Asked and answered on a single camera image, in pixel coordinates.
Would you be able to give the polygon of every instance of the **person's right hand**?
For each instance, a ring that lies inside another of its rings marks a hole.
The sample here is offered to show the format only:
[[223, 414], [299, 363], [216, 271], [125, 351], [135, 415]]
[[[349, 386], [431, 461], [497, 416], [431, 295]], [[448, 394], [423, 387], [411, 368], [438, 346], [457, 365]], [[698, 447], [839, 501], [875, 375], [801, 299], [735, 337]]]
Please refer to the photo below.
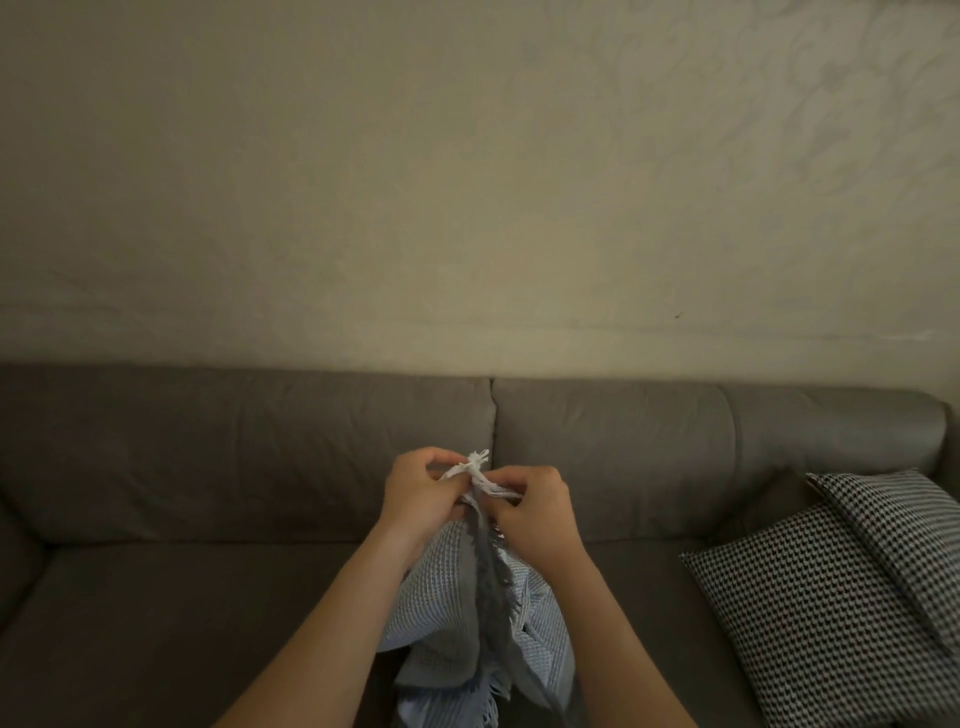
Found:
[[486, 494], [480, 505], [503, 531], [510, 550], [547, 582], [585, 553], [569, 488], [556, 468], [510, 465], [484, 475], [497, 485], [523, 493], [519, 505]]

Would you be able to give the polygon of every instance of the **couch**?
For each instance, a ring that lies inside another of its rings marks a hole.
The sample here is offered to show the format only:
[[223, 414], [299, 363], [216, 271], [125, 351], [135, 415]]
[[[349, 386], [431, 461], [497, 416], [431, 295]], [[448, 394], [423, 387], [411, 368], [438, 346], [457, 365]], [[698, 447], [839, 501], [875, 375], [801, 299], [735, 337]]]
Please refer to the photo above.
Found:
[[[783, 468], [915, 467], [960, 493], [960, 428], [917, 392], [0, 366], [0, 724], [209, 726], [375, 522], [393, 458], [423, 445], [560, 469], [704, 728], [763, 720], [678, 554]], [[402, 659], [377, 657], [357, 725], [389, 725]], [[504, 728], [551, 720], [501, 706]]]

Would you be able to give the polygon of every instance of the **person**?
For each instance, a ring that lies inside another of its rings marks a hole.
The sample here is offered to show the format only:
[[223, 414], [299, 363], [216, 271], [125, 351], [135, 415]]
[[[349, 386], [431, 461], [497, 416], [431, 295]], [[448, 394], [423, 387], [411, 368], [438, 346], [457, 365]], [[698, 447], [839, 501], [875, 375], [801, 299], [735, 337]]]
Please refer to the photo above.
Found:
[[[467, 462], [450, 450], [400, 455], [387, 477], [380, 519], [300, 629], [214, 728], [342, 728], [353, 722], [380, 636], [406, 571], [441, 526], [456, 518], [466, 473], [437, 482], [431, 464]], [[486, 473], [519, 493], [512, 505], [484, 497], [512, 552], [553, 589], [573, 646], [590, 725], [696, 728], [647, 655], [593, 565], [555, 468]]]

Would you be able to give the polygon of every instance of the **hand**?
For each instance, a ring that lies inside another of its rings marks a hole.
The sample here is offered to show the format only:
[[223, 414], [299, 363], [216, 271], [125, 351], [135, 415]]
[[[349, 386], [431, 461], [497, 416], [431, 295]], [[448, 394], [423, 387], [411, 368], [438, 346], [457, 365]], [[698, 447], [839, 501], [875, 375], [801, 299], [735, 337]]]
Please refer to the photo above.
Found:
[[550, 582], [571, 560], [586, 554], [570, 504], [570, 490], [556, 468], [512, 465], [484, 473], [523, 493], [519, 505], [484, 494], [480, 506], [503, 531], [517, 556]]
[[438, 482], [443, 471], [430, 472], [430, 463], [460, 465], [467, 459], [458, 452], [439, 448], [421, 448], [405, 452], [394, 462], [387, 476], [383, 509], [377, 524], [399, 534], [410, 549], [409, 563], [417, 561], [434, 534], [457, 514], [453, 504], [470, 484], [468, 473]]

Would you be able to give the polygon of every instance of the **wall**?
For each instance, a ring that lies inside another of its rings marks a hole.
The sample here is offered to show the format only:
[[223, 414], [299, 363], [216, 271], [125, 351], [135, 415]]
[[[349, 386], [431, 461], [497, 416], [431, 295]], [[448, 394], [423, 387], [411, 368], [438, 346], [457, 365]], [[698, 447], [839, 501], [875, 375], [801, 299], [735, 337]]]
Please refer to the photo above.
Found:
[[960, 5], [12, 0], [0, 356], [960, 401]]

